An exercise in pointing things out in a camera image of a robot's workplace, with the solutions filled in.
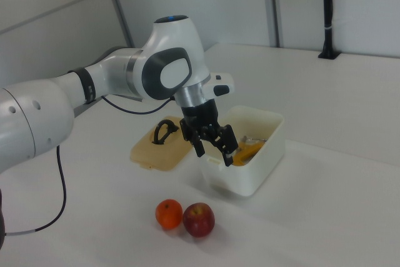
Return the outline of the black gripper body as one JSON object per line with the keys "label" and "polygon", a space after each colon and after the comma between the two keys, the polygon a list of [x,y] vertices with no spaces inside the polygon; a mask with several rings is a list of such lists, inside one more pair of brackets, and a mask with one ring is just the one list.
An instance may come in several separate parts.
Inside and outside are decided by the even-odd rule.
{"label": "black gripper body", "polygon": [[181,110],[184,120],[189,127],[219,126],[218,109],[213,99],[199,106],[181,108]]}

